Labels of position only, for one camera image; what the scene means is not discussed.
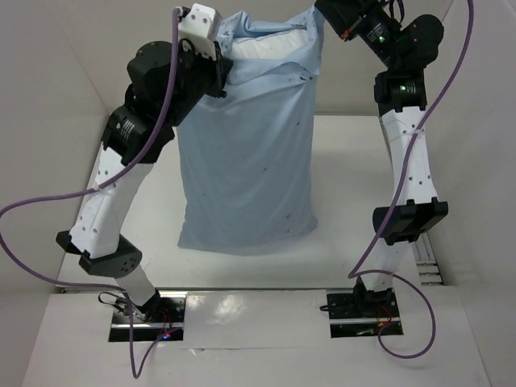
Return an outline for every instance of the white wall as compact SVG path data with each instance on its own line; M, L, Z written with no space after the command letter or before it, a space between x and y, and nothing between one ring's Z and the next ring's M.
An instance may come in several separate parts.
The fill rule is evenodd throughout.
M39 0L0 2L0 206L81 189L106 109L57 18ZM77 201L31 206L2 219L2 233L32 268L56 277L53 242L70 227ZM50 285L0 253L0 384L21 385Z
M435 184L450 203L431 240L461 288L493 385L508 386L516 378L516 1L475 5L470 52L427 131ZM456 63L467 17L466 0L455 0L441 57L427 72L430 100Z
M104 102L116 107L129 81L125 68L136 50L153 40L170 41L171 9L205 3L224 17L245 10L255 20L284 22L314 0L45 0L63 20L77 54ZM423 13L442 18L452 0L406 0L406 20ZM344 43L326 25L318 83L318 111L376 114L375 76L383 64L359 39Z

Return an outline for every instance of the blue cloth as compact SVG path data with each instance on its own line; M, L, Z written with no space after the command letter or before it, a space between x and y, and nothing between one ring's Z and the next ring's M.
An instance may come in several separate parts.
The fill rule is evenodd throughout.
M280 60L235 60L227 97L204 97L177 129L181 248L245 254L316 228L310 162L323 24L314 7L286 23L253 22L246 12L223 22L223 55L233 39L294 28L310 42Z

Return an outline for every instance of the white tabletop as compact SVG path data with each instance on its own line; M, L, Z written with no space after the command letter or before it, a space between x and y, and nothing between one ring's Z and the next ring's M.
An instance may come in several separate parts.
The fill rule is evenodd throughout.
M346 274L373 236L372 212L387 206L393 176L376 117L318 116L312 161L318 229L267 256L229 256L180 249L185 195L177 142L164 149L142 184L123 234L144 253L142 265L160 288L352 287ZM408 254L414 258L412 251ZM67 255L60 280L88 277Z
M385 343L414 353L427 344L430 317L406 286L397 284L396 292L404 335ZM438 334L418 360L388 356L374 337L330 339L327 314L318 309L323 293L237 291L189 298L185 342L159 344L138 381L131 376L127 343L107 342L112 309L95 294L52 295L23 387L489 386L457 289L424 289ZM138 364L147 347L135 345Z

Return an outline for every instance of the blue towel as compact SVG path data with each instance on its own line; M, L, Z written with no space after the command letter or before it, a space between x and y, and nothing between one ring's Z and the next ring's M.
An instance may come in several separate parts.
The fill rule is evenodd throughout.
M280 60L238 59L227 97L204 97L177 129L187 199L179 247L258 253L306 235L312 213L310 162L323 16L314 7L286 23L226 19L218 42L306 29L309 43Z

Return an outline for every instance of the purple cable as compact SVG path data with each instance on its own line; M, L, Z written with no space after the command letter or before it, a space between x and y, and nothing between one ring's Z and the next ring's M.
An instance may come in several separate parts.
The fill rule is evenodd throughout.
M173 20L172 20L172 29L173 29L173 38L172 38L172 54L171 54L171 61L170 61L170 74L169 74L169 82L167 84L167 91L164 96L163 106L161 107L160 115L156 121L156 125L154 126L154 129L152 129L152 133L145 144L145 146L142 148L142 150L138 153L138 155L135 157L135 159L129 163L129 165L122 170L120 173L118 173L116 176L112 177L108 181L105 181L104 183L100 184L99 188L104 189L112 184L114 184L116 181L120 180L122 177L127 175L141 160L144 158L144 156L147 154L148 150L151 148L151 146L156 141L157 136L160 134L161 127L164 124L164 121L166 119L170 102L172 100L172 94L174 90L174 82L176 80L176 71L177 71L177 57L178 57L178 36L179 36L179 9L174 9L172 12ZM69 193L66 195L55 195L55 196L46 196L41 198L33 198L33 199L27 199L23 200L21 202L13 203L7 207L4 207L0 210L0 218L2 218L3 215L5 215L7 212L18 208L22 206L27 206L29 204L33 203L41 203L41 202L56 202L60 200L65 199L74 199L74 198L82 198L86 195L95 194L97 192L96 189L85 189L79 192L75 193ZM74 287L74 288L87 288L92 290L116 290L123 294L123 296L127 300L127 305L129 308L129 353L131 357L131 369L132 369L132 375L135 379L138 379L141 376L142 370L144 368L145 360L147 359L149 353L151 350L156 346L156 344L160 341L161 335L158 337L158 339L149 347L149 349L145 352L144 358L142 360L142 363L139 367L139 371L136 372L136 363L135 363L135 351L134 351L134 331L133 331L133 325L134 325L134 319L133 319L133 309L132 309L132 301L129 298L129 294L126 293L126 290L115 285L102 285L102 284L78 284L74 282L65 282L65 281L59 281L54 280L52 278L46 277L43 274L40 274L36 272L35 270L32 270L28 266L26 266L21 260L19 260L15 254L9 249L9 247L6 244L6 241L3 239L3 235L0 232L0 245L6 252L6 254L13 260L15 264L17 264L20 268L22 268L27 273L31 274L33 277L36 277L40 279L41 281L45 281L52 285L57 286L66 286L66 287Z
M440 104L444 95L450 89L450 86L452 85L453 81L455 80L457 73L459 72L460 68L462 67L464 58L466 57L466 53L468 52L469 42L471 41L471 36L472 36L472 31L473 31L473 21L475 19L475 7L473 5L473 0L468 0L468 8L469 8L468 30L466 32L466 38L464 40L464 46L462 47L462 51L460 52L459 60L457 61L457 64L456 64L453 72L451 73L450 79L448 79L448 82L444 86L443 90L441 91L441 93L439 94L437 99L435 99L435 102L432 104L430 109L428 109L428 111L425 113L421 122L416 127L414 134L412 135L412 139L410 140L409 146L406 149L405 159L403 160L402 175L400 176L400 181L397 185L396 193L394 194L393 201L391 202L389 210L387 211L387 214L385 215L384 221L380 225L378 232L374 235L374 238L372 239L371 243L369 244L368 248L365 250L364 254L360 258L358 263L356 264L355 268L353 268L353 270L347 275L347 278L349 278L349 279L357 278L357 277L363 276L364 274L372 274L372 273L385 274L387 276L397 278L398 280L405 282L408 286L410 286L412 289L414 289L421 296L423 301L427 304L428 310L430 312L431 320L432 320L432 335L431 335L430 342L425 347L425 349L423 349L422 351L420 351L416 354L413 354L413 355L399 355L397 353L394 353L394 352L390 351L384 345L384 343L381 341L381 334L383 333L384 329L392 324L385 325L378 331L378 341L380 342L380 345L382 346L382 348L384 348L387 353L389 353L390 355L392 355L394 357L397 357L398 359L416 359L420 356L425 355L428 351L430 351L430 348L432 347L432 345L434 345L435 336L437 333L434 310L430 304L430 301L428 301L428 298L421 292L421 290L419 290L417 288L417 286L410 283L405 278L403 278L395 273L387 272L385 270L365 270L363 272L359 272L359 270L362 267L362 265L364 264L365 260L368 259L369 254L371 254L371 251L376 246L381 235L384 233L385 228L387 227L387 224L389 223L389 220L393 216L393 212L394 212L394 209L396 208L397 201L399 200L400 196L402 195L403 185L405 183L406 174L407 174L407 171L409 168L410 153L412 152L412 149L414 148L414 144L416 142L416 139L418 138L419 131L421 131L423 125L428 120L430 115L434 112L437 105Z

